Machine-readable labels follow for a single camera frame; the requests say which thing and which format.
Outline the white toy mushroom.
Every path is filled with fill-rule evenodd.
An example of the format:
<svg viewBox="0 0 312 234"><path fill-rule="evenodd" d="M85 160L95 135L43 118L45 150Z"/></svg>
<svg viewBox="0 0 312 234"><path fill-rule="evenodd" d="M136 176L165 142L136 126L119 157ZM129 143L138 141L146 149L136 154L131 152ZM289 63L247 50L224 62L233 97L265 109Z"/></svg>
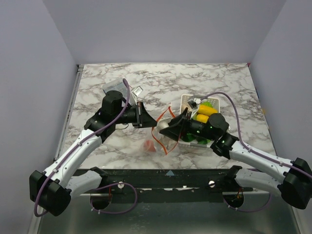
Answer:
<svg viewBox="0 0 312 234"><path fill-rule="evenodd" d="M157 130L160 131L164 128L167 128L169 127L169 123L171 122L171 119L170 118L167 118L167 119L162 119L160 120L158 123L157 123Z"/></svg>

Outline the clear zip top bag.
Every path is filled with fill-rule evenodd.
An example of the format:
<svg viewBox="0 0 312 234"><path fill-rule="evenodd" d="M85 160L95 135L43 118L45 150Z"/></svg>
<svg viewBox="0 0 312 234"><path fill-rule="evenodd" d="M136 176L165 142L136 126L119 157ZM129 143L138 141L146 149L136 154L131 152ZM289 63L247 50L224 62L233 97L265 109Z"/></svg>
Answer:
<svg viewBox="0 0 312 234"><path fill-rule="evenodd" d="M162 119L173 119L178 112L175 112L172 104L169 102L161 107L159 111L151 113L157 122ZM170 138L161 135L156 127L139 129L140 140L138 144L138 152L146 156L159 156L159 157L178 157L180 154L178 143ZM156 152L150 153L143 150L143 142L152 140L156 148Z"/></svg>

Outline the orange toy peach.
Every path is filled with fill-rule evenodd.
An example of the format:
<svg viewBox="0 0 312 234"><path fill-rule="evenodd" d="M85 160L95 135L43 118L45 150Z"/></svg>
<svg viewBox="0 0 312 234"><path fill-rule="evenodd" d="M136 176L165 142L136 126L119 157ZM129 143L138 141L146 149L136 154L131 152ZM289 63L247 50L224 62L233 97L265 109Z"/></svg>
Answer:
<svg viewBox="0 0 312 234"><path fill-rule="evenodd" d="M156 148L154 146L154 142L152 140L146 140L143 142L143 150L145 152L154 153L156 152Z"/></svg>

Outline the white plastic basket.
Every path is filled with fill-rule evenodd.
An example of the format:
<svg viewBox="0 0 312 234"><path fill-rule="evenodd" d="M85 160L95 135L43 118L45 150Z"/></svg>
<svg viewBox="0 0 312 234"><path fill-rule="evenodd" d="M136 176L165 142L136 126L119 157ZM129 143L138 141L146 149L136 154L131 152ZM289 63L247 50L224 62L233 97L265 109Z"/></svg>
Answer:
<svg viewBox="0 0 312 234"><path fill-rule="evenodd" d="M181 102L180 102L180 113L184 111L185 108L188 108L189 112L192 112L192 107L189 106L188 101L190 99L201 99L203 96L198 95L191 95L191 94L183 94L181 96ZM220 101L216 97L208 97L204 99L201 103L202 106L207 106L204 109L215 109L218 113L220 112ZM193 120L199 120L200 123L207 123L209 120L210 115L207 115L206 113L195 113L192 114ZM179 145L183 147L196 147L196 148L209 148L212 142L208 139L199 137L199 136L193 136L191 134L186 134L183 139L179 140Z"/></svg>

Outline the green toy bitter gourd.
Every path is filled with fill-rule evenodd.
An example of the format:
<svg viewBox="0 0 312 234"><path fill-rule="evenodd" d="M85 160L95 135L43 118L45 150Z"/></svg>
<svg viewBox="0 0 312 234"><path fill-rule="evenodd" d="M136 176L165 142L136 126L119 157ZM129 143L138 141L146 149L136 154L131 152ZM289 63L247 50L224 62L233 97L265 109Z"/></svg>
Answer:
<svg viewBox="0 0 312 234"><path fill-rule="evenodd" d="M200 104L200 109L203 109L203 108L214 108L214 107L210 102L206 101Z"/></svg>

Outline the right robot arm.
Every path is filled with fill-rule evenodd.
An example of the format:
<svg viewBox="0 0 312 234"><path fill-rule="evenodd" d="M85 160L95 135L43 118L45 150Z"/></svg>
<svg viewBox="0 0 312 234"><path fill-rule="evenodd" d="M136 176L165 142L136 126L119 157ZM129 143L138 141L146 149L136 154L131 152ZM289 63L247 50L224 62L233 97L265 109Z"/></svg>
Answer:
<svg viewBox="0 0 312 234"><path fill-rule="evenodd" d="M187 117L186 113L171 119L159 133L179 141L186 134L212 141L210 148L218 156L248 164L256 169L252 172L238 168L225 177L224 185L230 191L239 187L257 188L283 198L289 205L305 209L312 197L312 170L307 161L290 160L274 156L244 143L228 133L229 125L222 114L212 114L206 123Z"/></svg>

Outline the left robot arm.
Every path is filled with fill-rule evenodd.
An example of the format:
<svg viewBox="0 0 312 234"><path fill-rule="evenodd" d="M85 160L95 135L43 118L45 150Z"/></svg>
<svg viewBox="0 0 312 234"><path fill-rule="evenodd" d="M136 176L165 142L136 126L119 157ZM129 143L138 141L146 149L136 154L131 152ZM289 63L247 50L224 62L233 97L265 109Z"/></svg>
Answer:
<svg viewBox="0 0 312 234"><path fill-rule="evenodd" d="M29 177L30 199L35 206L58 216L65 211L74 196L68 183L82 162L116 129L117 124L132 124L135 128L152 128L157 121L142 102L129 104L131 94L123 97L119 91L109 91L101 108L87 120L77 140L43 172L33 171Z"/></svg>

